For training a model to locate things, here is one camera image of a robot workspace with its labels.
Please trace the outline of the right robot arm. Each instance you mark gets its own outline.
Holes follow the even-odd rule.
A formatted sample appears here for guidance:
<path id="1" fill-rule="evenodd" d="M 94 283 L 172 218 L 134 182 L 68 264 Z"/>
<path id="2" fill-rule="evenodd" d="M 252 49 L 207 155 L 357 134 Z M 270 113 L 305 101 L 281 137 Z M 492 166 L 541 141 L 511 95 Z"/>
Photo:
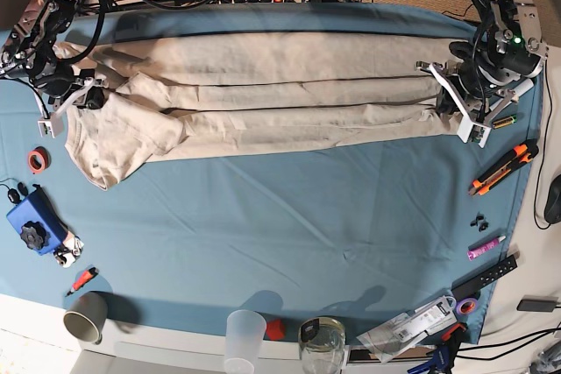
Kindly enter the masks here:
<path id="1" fill-rule="evenodd" d="M 103 83 L 95 78 L 96 72 L 90 69 L 76 74 L 73 65 L 96 46 L 110 0 L 97 0 L 96 28 L 83 52 L 70 58 L 61 58 L 55 52 L 57 37 L 68 29 L 85 1 L 39 0 L 39 9 L 19 19 L 1 49 L 1 78 L 19 81 L 25 75 L 44 116 L 49 112 L 43 95 L 54 107 L 66 103 L 91 109 L 103 106 Z"/>

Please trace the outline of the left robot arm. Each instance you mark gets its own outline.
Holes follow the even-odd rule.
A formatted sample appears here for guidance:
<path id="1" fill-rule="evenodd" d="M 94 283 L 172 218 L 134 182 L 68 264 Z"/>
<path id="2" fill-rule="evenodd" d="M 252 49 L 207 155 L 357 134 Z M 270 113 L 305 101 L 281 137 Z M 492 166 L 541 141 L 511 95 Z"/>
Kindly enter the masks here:
<path id="1" fill-rule="evenodd" d="M 449 44 L 459 62 L 444 73 L 462 99 L 479 101 L 475 117 L 482 122 L 501 88 L 541 73 L 548 47 L 533 0 L 471 1 L 480 23 L 470 41 Z"/>

